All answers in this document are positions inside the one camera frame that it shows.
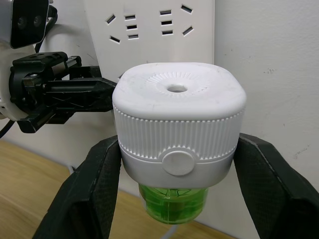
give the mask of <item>white plastic device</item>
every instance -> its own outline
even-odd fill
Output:
[[[17,121],[27,117],[27,114],[10,101],[9,90],[10,67],[16,59],[34,54],[34,47],[26,46],[12,49],[8,44],[0,43],[0,113],[10,120]]]
[[[152,63],[128,70],[113,93],[124,167],[153,188],[207,188],[228,173],[246,94],[227,70]]]
[[[214,0],[84,0],[102,76],[152,62],[214,63]]]

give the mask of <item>mosquito repellent diffuser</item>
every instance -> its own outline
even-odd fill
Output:
[[[195,219],[231,166],[243,88],[218,66],[152,63],[121,77],[113,104],[124,167],[148,214],[165,224]]]

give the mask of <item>white wall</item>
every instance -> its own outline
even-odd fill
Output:
[[[97,65],[79,0],[55,0],[59,26],[43,51],[80,55]],[[272,142],[319,190],[319,4],[317,0],[216,0],[215,63],[228,69],[248,94],[242,131]],[[115,135],[110,113],[76,114],[66,125],[46,125],[33,135],[17,126],[5,137],[64,164],[78,165],[90,147]],[[120,187],[137,186],[122,171]],[[258,238],[236,172],[210,189],[199,221],[242,239]]]

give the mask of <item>camera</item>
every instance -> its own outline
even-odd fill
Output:
[[[49,0],[0,0],[0,41],[12,48],[41,42]]]

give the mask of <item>green liquid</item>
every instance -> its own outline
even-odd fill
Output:
[[[164,189],[139,185],[147,213],[165,224],[194,220],[203,210],[207,189]]]

